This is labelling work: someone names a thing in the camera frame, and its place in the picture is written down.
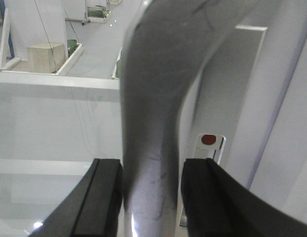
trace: white panel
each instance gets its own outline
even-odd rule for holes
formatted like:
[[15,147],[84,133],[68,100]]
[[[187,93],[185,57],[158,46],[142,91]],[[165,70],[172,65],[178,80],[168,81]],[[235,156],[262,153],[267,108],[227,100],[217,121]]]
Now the white panel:
[[251,191],[304,220],[307,210],[307,40]]
[[28,236],[94,158],[122,158],[119,81],[0,73],[0,237]]
[[195,121],[187,144],[193,157],[199,134],[220,134],[227,138],[222,157],[225,165],[237,127],[242,101],[265,31],[235,29],[204,70]]
[[86,0],[62,0],[66,11],[66,18],[70,20],[83,21],[85,19]]
[[[64,11],[61,0],[36,0],[50,42],[64,44],[67,55]],[[34,0],[6,0],[11,18],[11,34],[16,57],[27,60],[27,47],[47,42]]]
[[304,219],[307,214],[307,160],[282,208],[286,213]]
[[306,34],[307,0],[284,0],[266,33],[225,167],[247,188],[262,157]]

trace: white planter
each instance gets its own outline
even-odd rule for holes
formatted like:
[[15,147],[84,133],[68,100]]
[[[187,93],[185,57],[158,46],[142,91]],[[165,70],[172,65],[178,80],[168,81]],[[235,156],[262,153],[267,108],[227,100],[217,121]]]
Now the white planter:
[[112,16],[112,11],[109,12],[106,18],[100,18],[100,17],[88,17],[88,19],[91,22],[97,22],[97,23],[107,23],[109,18]]
[[121,4],[122,0],[107,0],[107,3],[111,5],[119,5]]

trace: curved metal bar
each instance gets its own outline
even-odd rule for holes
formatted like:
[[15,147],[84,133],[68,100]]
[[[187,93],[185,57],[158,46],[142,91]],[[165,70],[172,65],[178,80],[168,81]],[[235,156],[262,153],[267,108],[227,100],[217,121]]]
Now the curved metal bar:
[[121,77],[126,237],[174,236],[181,106],[256,2],[153,0],[129,28]]

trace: green plant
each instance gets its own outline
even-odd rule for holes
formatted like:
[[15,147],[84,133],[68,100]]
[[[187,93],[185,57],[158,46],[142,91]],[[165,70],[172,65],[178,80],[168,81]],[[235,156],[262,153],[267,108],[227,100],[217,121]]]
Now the green plant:
[[69,57],[74,53],[78,47],[78,42],[75,39],[68,39],[68,53]]

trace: white wall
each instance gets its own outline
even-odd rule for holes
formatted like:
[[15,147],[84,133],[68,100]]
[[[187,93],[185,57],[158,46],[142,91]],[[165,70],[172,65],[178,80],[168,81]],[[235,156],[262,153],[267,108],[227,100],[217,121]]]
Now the white wall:
[[[67,38],[61,0],[36,0],[50,42],[63,43],[67,56]],[[5,0],[11,18],[11,35],[16,57],[27,60],[27,47],[47,42],[34,0]]]
[[101,5],[106,6],[106,0],[86,0],[87,6]]
[[225,167],[247,188],[264,152],[306,35],[307,0],[284,0],[265,36]]
[[66,11],[65,17],[70,20],[83,21],[87,13],[86,0],[62,0]]
[[307,222],[307,41],[251,191]]

